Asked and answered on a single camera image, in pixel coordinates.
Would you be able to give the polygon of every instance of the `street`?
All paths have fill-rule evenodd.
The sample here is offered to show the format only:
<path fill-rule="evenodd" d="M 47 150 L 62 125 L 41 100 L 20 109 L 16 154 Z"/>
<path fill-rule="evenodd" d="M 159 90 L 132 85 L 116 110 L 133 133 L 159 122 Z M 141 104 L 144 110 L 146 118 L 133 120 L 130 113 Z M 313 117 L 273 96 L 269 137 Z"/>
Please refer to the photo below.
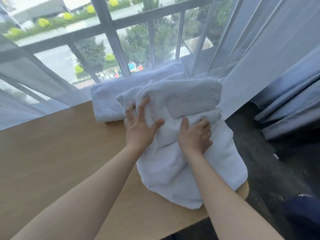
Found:
<path fill-rule="evenodd" d="M 159 0 L 159 3 L 163 6 L 168 6 L 174 4 L 174 0 Z M 114 12 L 111 12 L 112 19 L 116 20 L 119 18 L 127 17 L 130 15 L 137 14 L 139 11 L 142 10 L 143 4 L 131 5 L 128 8 L 120 9 Z M 69 25 L 66 28 L 59 28 L 57 30 L 52 30 L 46 33 L 40 33 L 38 35 L 28 37 L 23 40 L 18 40 L 15 43 L 19 46 L 24 46 L 27 44 L 32 44 L 41 40 L 45 40 L 48 38 L 52 38 L 55 36 L 59 36 L 68 32 L 72 32 L 78 29 L 82 29 L 85 27 L 90 27 L 96 24 L 99 24 L 99 20 L 97 17 L 84 20 L 72 25 Z M 126 35 L 126 28 L 117 30 L 118 36 L 125 36 Z M 105 52 L 106 53 L 113 53 L 112 48 L 109 44 L 109 41 L 105 34 L 101 34 L 96 36 L 96 42 L 103 41 L 105 45 Z M 74 66 L 76 65 L 76 58 L 73 53 L 70 51 L 67 45 L 57 47 L 51 50 L 46 50 L 40 53 L 35 54 L 35 56 L 42 61 L 48 68 L 52 71 L 57 73 L 63 79 L 67 80 L 68 82 L 74 82 L 77 78 L 74 72 Z"/>

